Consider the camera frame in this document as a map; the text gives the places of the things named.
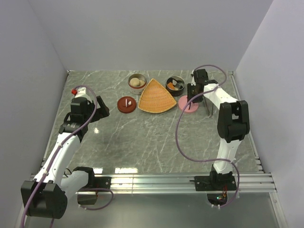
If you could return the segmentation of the brown round lid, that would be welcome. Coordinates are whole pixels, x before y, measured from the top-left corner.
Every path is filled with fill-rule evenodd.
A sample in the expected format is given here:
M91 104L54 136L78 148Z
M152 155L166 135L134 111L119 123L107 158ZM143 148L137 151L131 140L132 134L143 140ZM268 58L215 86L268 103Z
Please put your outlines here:
M117 102L117 108L121 113L129 114L136 109L136 100L130 96L124 96Z

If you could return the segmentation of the metal tongs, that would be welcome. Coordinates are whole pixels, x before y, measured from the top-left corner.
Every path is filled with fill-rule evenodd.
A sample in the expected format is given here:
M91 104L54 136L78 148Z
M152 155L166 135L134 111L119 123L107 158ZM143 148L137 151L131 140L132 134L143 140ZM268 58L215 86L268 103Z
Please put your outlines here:
M209 101L207 98L204 98L204 105L207 111L207 114L209 116L209 118L211 118L213 116L213 111L214 111L214 104Z

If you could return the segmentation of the orange fried food piece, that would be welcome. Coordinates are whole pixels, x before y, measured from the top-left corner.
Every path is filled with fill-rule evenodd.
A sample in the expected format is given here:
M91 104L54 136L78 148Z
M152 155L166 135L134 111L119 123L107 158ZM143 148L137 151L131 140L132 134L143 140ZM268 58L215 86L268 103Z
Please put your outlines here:
M175 87L172 82L168 83L167 87L170 88L171 90L175 90Z

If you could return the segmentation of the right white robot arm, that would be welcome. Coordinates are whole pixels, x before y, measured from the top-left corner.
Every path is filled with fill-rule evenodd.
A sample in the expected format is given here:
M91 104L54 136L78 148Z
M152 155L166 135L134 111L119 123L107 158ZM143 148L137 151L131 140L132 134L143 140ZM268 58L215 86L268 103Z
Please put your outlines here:
M197 191L236 190L232 165L225 160L234 160L241 141L249 133L248 103L233 98L222 88L194 98L200 93L212 90L218 82L210 80L205 69L194 70L191 76L192 81L187 84L187 100L191 100L191 103L186 111L193 108L195 103L210 100L212 106L218 108L217 131L220 136L218 160L213 163L209 176L194 178L195 188Z

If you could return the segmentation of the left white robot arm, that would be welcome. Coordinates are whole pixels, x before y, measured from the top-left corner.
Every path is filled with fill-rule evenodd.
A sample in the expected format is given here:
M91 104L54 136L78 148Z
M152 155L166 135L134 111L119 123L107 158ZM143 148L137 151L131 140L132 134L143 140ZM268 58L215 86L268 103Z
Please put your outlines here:
M109 116L109 108L100 96L89 101L86 95L75 97L59 128L57 142L44 166L31 181L24 181L21 195L27 216L60 219L68 200L80 189L92 190L95 173L90 167L76 167L64 178L64 172L79 149L90 123Z

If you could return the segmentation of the black steel lunch bowl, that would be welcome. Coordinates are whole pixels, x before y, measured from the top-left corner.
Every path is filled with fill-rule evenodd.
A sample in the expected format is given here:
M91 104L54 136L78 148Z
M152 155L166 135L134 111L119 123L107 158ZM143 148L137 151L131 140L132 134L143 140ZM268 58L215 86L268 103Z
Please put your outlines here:
M178 97L183 94L185 82L180 76L172 76L167 79L165 88L173 97Z

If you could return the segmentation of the orange wicker triangular tray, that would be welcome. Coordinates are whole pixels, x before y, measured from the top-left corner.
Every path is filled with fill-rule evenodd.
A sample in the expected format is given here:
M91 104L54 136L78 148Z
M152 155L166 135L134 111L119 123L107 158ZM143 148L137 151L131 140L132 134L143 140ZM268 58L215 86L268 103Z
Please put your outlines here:
M164 113L177 104L174 97L157 80L152 78L143 90L138 108L152 114Z

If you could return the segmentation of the aluminium frame rail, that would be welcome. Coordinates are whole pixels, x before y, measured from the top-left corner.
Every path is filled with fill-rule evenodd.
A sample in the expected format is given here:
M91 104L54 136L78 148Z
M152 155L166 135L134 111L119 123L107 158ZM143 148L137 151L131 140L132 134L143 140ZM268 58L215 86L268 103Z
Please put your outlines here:
M163 174L96 174L93 183L88 183L88 174L75 171L59 180L44 180L39 189L48 185L56 186L67 197L74 194L89 194L102 189L110 189L115 194L190 194L228 193L268 193L276 192L271 174L243 173L234 174L229 183L216 186L210 177L203 173L163 173Z

